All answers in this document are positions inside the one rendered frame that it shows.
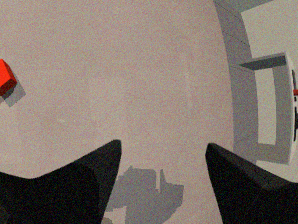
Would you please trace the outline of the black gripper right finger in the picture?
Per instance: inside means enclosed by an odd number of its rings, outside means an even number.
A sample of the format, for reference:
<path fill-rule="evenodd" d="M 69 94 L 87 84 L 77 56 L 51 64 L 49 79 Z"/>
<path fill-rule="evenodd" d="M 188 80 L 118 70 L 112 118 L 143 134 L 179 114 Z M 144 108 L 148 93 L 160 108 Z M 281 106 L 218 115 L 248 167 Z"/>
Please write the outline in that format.
<path fill-rule="evenodd" d="M 209 143 L 206 167 L 223 224 L 298 224 L 298 183 Z"/>

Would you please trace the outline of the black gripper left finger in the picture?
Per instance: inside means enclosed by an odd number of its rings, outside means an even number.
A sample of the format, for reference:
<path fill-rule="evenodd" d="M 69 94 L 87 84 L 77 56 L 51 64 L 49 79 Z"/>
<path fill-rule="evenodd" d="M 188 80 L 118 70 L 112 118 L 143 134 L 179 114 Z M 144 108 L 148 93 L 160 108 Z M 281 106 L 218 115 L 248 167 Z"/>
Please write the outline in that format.
<path fill-rule="evenodd" d="M 0 172 L 0 210 L 23 224 L 101 224 L 120 157 L 112 140 L 36 179 Z"/>

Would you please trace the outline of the dark red cube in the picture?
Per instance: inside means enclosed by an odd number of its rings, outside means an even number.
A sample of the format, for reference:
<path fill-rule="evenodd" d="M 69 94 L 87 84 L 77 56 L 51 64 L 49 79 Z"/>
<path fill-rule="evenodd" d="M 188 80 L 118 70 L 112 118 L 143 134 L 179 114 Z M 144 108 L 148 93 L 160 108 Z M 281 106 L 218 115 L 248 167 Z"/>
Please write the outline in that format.
<path fill-rule="evenodd" d="M 5 63 L 3 59 L 0 59 L 0 96 L 3 96 L 5 92 L 16 85 L 17 81 L 15 76 L 9 68 L 9 64 Z"/>

